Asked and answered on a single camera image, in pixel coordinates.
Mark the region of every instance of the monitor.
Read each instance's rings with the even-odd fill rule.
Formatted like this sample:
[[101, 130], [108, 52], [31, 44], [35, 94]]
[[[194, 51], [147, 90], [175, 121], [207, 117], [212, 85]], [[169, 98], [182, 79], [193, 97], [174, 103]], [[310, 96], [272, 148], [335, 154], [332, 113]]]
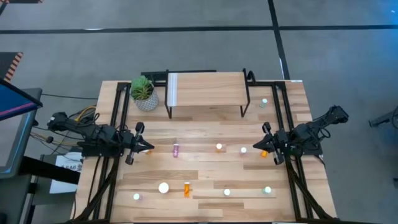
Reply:
[[0, 121], [43, 106], [39, 100], [4, 80], [0, 80], [0, 99]]

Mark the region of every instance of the floor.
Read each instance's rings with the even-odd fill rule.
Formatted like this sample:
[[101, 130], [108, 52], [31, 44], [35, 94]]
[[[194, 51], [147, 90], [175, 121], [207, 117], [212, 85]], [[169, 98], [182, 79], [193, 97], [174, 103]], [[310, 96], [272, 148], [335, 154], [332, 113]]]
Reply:
[[[96, 97], [102, 80], [165, 69], [246, 67], [257, 79], [303, 80], [314, 117], [331, 105], [350, 115], [323, 141], [338, 216], [388, 224], [398, 211], [398, 131], [368, 125], [398, 103], [398, 26], [386, 25], [398, 25], [395, 0], [45, 0], [6, 6], [0, 52], [24, 53], [15, 86], [58, 95]], [[214, 26], [221, 28], [198, 31]], [[136, 29], [148, 27], [161, 32]], [[107, 30], [82, 30], [101, 28]], [[42, 102], [41, 126], [54, 112], [95, 104]], [[33, 140], [26, 151], [49, 153]], [[34, 223], [67, 220], [71, 204], [38, 208]]]

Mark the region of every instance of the succulent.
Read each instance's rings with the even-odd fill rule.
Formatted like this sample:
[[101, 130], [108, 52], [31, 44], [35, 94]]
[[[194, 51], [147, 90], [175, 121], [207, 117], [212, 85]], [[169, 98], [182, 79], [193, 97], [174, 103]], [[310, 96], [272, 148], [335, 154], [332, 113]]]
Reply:
[[144, 76], [140, 76], [131, 82], [130, 94], [135, 100], [146, 100], [153, 91], [152, 82]]

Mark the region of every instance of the potted plant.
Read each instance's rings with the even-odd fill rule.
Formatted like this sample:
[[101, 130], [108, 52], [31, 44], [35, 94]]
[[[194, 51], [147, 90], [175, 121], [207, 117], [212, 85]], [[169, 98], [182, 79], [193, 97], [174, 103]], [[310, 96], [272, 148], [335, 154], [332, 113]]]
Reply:
[[142, 111], [153, 110], [159, 103], [155, 87], [145, 76], [140, 76], [131, 82], [130, 95]]

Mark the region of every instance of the wooden tabletop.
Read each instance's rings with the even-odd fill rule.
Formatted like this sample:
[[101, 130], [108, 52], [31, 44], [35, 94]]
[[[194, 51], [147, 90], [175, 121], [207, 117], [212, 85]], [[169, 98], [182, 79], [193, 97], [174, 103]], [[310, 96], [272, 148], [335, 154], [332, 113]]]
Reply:
[[167, 105], [246, 105], [243, 72], [169, 73]]
[[[101, 115], [98, 124], [110, 122], [116, 85], [117, 81], [102, 84], [96, 110]], [[294, 124], [311, 121], [303, 83], [286, 81], [286, 85]], [[155, 149], [149, 155], [136, 154], [132, 166], [124, 163], [126, 155], [121, 159], [111, 222], [294, 221], [285, 165], [276, 166], [272, 156], [263, 158], [260, 150], [252, 148], [264, 137], [263, 122], [270, 122], [272, 132], [278, 130], [270, 87], [250, 87], [251, 104], [244, 118], [235, 106], [184, 106], [175, 108], [169, 119], [162, 101], [165, 88], [156, 91], [160, 102], [154, 111], [139, 111], [132, 100], [129, 102], [126, 124], [134, 130], [136, 123], [143, 121], [143, 137]], [[260, 108], [263, 98], [268, 104]], [[279, 100], [283, 105], [281, 93]], [[287, 127], [285, 113], [283, 118]], [[178, 158], [172, 154], [175, 142], [180, 144]], [[223, 145], [222, 152], [216, 152], [217, 143]], [[244, 156], [239, 155], [241, 147], [248, 149]], [[90, 157], [84, 161], [76, 193], [77, 213], [86, 207], [96, 160]], [[335, 215], [323, 165], [312, 156], [303, 156], [302, 160], [308, 189], [326, 212]], [[191, 183], [189, 198], [183, 193], [186, 181]], [[170, 185], [169, 193], [159, 193], [161, 182]], [[265, 186], [272, 188], [271, 194], [261, 192]], [[231, 190], [229, 197], [223, 195], [224, 189]], [[135, 193], [141, 194], [142, 200], [133, 200]], [[107, 195], [102, 200], [100, 217], [104, 217]], [[298, 197], [305, 217], [301, 194]]]

